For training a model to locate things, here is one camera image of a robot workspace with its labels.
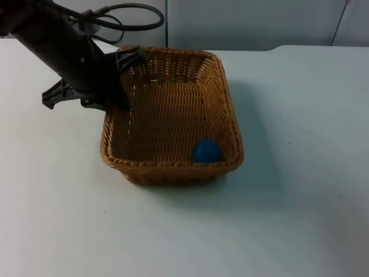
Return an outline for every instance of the wicker basket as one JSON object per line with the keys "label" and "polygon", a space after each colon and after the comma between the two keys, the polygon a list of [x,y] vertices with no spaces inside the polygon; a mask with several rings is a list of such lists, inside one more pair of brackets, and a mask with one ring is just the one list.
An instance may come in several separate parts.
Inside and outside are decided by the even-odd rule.
{"label": "wicker basket", "polygon": [[[139,185],[208,182],[236,169],[243,147],[220,60],[204,51],[144,48],[148,63],[122,76],[131,111],[111,107],[101,156]],[[203,139],[222,150],[218,163],[193,163]]]}

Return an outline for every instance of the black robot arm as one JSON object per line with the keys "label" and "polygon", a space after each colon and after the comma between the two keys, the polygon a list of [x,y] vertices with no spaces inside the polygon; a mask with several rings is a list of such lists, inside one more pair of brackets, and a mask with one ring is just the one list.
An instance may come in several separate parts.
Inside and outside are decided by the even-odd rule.
{"label": "black robot arm", "polygon": [[[100,20],[118,8],[149,9],[157,23],[124,26]],[[81,99],[87,108],[105,110],[113,103],[122,110],[130,105],[120,76],[135,63],[146,61],[141,47],[104,54],[91,39],[89,23],[120,31],[153,29],[164,23],[163,14],[143,4],[121,4],[83,14],[61,7],[52,0],[0,0],[0,34],[11,33],[62,78],[42,94],[42,102],[54,108],[58,102]]]}

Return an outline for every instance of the black cable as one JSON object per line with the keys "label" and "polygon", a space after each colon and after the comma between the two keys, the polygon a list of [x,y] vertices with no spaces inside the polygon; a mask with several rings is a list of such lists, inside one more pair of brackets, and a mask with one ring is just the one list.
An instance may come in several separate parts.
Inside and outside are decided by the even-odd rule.
{"label": "black cable", "polygon": [[[110,14],[100,14],[100,15],[96,16],[96,18],[101,18],[101,17],[111,18],[111,19],[115,20],[116,22],[118,22],[118,24],[120,26],[123,26],[123,24],[121,23],[121,21],[119,19],[117,19],[116,17],[114,17]],[[90,37],[93,38],[93,39],[101,40],[102,42],[106,42],[106,43],[109,43],[109,44],[117,44],[123,39],[123,36],[125,34],[124,31],[121,31],[121,32],[122,32],[121,36],[117,40],[109,40],[109,39],[105,39],[105,38],[102,38],[101,36],[97,36],[97,35],[91,35]]]}
{"label": "black cable", "polygon": [[58,5],[54,2],[46,2],[46,1],[42,1],[42,0],[28,0],[29,2],[36,4],[36,5],[41,5],[41,6],[48,6],[50,8],[53,8],[63,14],[66,14],[68,16],[77,18],[79,20],[84,20],[87,22],[91,22],[94,23],[96,25],[100,25],[106,28],[110,28],[110,29],[114,29],[114,30],[119,30],[119,31],[147,31],[147,30],[152,30],[155,28],[158,28],[160,26],[162,26],[164,24],[165,18],[164,15],[162,14],[161,11],[159,11],[158,9],[154,8],[153,6],[149,6],[149,5],[145,5],[145,4],[140,4],[140,3],[124,3],[124,4],[118,4],[118,5],[114,5],[114,6],[110,6],[110,7],[105,7],[99,10],[98,14],[104,14],[107,13],[111,10],[116,10],[116,9],[125,9],[125,8],[137,8],[137,9],[145,9],[145,10],[150,10],[151,12],[154,12],[155,14],[157,14],[159,16],[159,21],[156,23],[152,23],[152,24],[146,24],[146,25],[122,25],[120,26],[119,24],[116,23],[111,23],[111,22],[107,22],[104,20],[99,20],[97,18],[79,13],[79,12],[75,12],[73,10],[70,10],[66,7],[63,7],[61,5]]}

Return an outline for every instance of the blue ball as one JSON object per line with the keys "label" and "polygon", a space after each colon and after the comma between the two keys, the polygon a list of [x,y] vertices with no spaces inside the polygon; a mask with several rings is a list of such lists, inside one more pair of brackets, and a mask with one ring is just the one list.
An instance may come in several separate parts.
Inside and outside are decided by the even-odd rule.
{"label": "blue ball", "polygon": [[199,141],[192,153],[194,163],[217,163],[220,161],[220,157],[220,147],[212,140]]}

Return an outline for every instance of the white wall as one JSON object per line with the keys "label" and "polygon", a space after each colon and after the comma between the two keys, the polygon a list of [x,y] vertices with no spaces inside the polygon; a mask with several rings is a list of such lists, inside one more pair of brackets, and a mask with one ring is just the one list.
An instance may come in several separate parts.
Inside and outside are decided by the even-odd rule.
{"label": "white wall", "polygon": [[369,1],[350,0],[338,28],[335,46],[369,46]]}
{"label": "white wall", "polygon": [[[163,12],[163,14],[165,13],[165,0],[54,0],[54,2],[78,12],[84,12],[89,9],[97,10],[104,6],[116,5],[119,3],[144,3],[158,8],[161,10],[161,12]],[[147,10],[122,9],[114,10],[110,14],[117,17],[123,24],[126,25],[149,24],[158,20],[158,17],[155,14]],[[120,33],[119,31],[102,27],[97,35],[108,39],[115,39],[119,37]],[[118,45],[120,46],[127,44],[164,47],[165,26],[151,31],[126,32],[123,40]]]}
{"label": "white wall", "polygon": [[268,50],[329,45],[345,0],[168,0],[168,45]]}

